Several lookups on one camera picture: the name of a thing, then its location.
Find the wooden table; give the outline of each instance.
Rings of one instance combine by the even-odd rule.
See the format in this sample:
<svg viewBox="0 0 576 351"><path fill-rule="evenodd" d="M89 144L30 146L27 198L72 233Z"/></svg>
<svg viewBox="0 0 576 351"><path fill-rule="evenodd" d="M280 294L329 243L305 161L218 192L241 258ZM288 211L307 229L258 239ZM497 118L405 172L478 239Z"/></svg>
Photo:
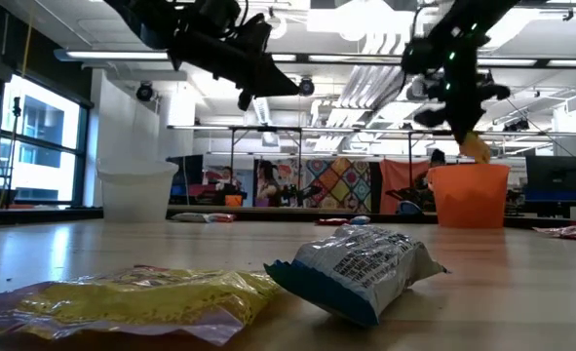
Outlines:
<svg viewBox="0 0 576 351"><path fill-rule="evenodd" d="M576 350L576 242L513 229L384 225L425 242L453 274L416 284L364 330L288 293L224 350ZM0 292L133 264L260 269L334 228L309 223L108 225L0 229ZM56 342L1 336L0 350L213 350L186 336L88 333Z"/></svg>

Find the white bucket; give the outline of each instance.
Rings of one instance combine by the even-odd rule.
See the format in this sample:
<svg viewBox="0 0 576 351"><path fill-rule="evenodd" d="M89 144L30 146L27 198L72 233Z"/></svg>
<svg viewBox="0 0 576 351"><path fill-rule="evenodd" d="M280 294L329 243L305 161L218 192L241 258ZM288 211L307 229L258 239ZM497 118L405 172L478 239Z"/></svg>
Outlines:
<svg viewBox="0 0 576 351"><path fill-rule="evenodd" d="M163 161L110 158L97 161L103 217L112 222L165 220L177 165Z"/></svg>

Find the black robotic arm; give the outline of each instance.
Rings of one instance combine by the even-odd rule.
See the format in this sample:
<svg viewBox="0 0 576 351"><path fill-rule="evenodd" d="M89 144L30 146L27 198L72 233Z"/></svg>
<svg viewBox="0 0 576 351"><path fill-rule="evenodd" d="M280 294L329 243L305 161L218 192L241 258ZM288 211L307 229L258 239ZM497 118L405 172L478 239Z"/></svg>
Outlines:
<svg viewBox="0 0 576 351"><path fill-rule="evenodd" d="M151 49L166 50L179 70L188 62L242 89L238 106L253 97L294 96L298 86L265 53L272 26L261 14L236 23L236 0L105 0L132 32Z"/></svg>
<svg viewBox="0 0 576 351"><path fill-rule="evenodd" d="M429 95L445 102L445 107L416 115L416 122L429 128L447 122L462 145L485 112L481 103L510 96L511 91L495 84L490 75L477 73L478 48L488 43L486 32L518 3L456 0L427 37L414 38L406 46L402 62L405 73L429 76L443 68L440 83Z"/></svg>

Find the orange bucket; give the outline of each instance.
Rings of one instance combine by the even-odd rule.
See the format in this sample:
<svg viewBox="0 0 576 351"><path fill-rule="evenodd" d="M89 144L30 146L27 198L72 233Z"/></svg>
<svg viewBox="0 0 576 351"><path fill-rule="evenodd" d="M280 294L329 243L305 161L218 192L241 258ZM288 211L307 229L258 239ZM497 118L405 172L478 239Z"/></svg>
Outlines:
<svg viewBox="0 0 576 351"><path fill-rule="evenodd" d="M440 226L503 227L509 170L504 165L457 165L431 169L429 181L435 192Z"/></svg>

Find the window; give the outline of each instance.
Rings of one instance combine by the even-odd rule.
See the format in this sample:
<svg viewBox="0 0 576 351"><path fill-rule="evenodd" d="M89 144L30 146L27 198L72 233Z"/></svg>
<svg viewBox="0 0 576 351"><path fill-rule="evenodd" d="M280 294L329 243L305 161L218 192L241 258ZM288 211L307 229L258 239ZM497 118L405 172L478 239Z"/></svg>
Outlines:
<svg viewBox="0 0 576 351"><path fill-rule="evenodd" d="M17 121L16 98L21 109ZM0 186L8 186L5 179L11 179L19 201L79 203L81 198L74 195L81 193L75 184L81 183L78 177L83 178L83 166L78 167L84 162L83 142L79 141L84 137L87 111L18 76L6 84L2 109L0 166L5 169L0 170ZM12 146L15 123L17 139Z"/></svg>
<svg viewBox="0 0 576 351"><path fill-rule="evenodd" d="M80 105L30 81L13 76L4 93L4 131L13 130L15 98L20 98L22 109L22 115L17 119L18 135L77 148Z"/></svg>

